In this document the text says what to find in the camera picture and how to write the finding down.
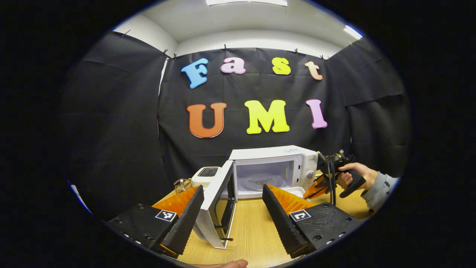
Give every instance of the human hand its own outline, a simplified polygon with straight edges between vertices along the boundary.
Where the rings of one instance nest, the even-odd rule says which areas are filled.
[[[198,268],[246,268],[246,265],[248,265],[248,262],[243,259],[240,259],[240,260],[231,261],[225,264],[191,264],[191,265]]]
[[[378,172],[371,168],[368,168],[366,165],[363,165],[361,163],[349,163],[339,168],[339,170],[343,172],[341,172],[339,176],[337,176],[336,180],[336,183],[342,186],[344,190],[347,189],[347,186],[352,182],[352,175],[348,172],[344,172],[349,169],[357,171],[365,179],[365,183],[361,187],[359,187],[358,190],[366,189],[368,191],[372,188],[372,185],[374,185],[374,182],[377,179]]]

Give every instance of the fluorescent light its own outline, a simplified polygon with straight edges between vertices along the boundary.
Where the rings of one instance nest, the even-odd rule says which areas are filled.
[[[265,3],[273,4],[278,6],[287,7],[288,0],[205,0],[209,6],[226,4],[226,3],[236,3],[236,2],[256,2],[256,3]]]
[[[360,33],[358,33],[356,30],[352,29],[350,26],[346,25],[346,27],[344,28],[344,31],[350,35],[352,35],[353,37],[355,37],[356,39],[361,39],[362,38],[362,35]]]

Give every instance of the wooden table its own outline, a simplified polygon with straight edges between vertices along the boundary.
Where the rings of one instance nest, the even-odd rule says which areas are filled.
[[[358,190],[346,198],[340,198],[343,189],[337,185],[337,207],[356,219],[370,216],[365,200]],[[175,195],[175,191],[162,200]],[[312,203],[330,202],[329,194],[311,199]],[[261,198],[241,199],[236,203],[235,217],[230,231],[227,249],[212,247],[200,239],[195,232],[190,233],[184,253],[178,260],[189,264],[217,264],[245,259],[248,268],[268,268],[293,260],[284,249],[278,231]]]

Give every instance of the white microwave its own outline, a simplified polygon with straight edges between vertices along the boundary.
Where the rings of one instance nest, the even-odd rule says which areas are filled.
[[[264,184],[306,190],[317,169],[317,152],[295,145],[233,150],[229,160],[233,161],[237,200],[260,198]]]
[[[213,247],[226,249],[235,215],[233,161],[222,167],[203,167],[192,177],[192,186],[203,185],[204,200],[193,231]]]

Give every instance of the open microwave door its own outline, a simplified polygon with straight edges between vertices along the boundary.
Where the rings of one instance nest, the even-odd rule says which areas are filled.
[[[204,201],[193,227],[197,236],[213,247],[226,249],[235,215],[233,161],[226,161],[204,191]]]

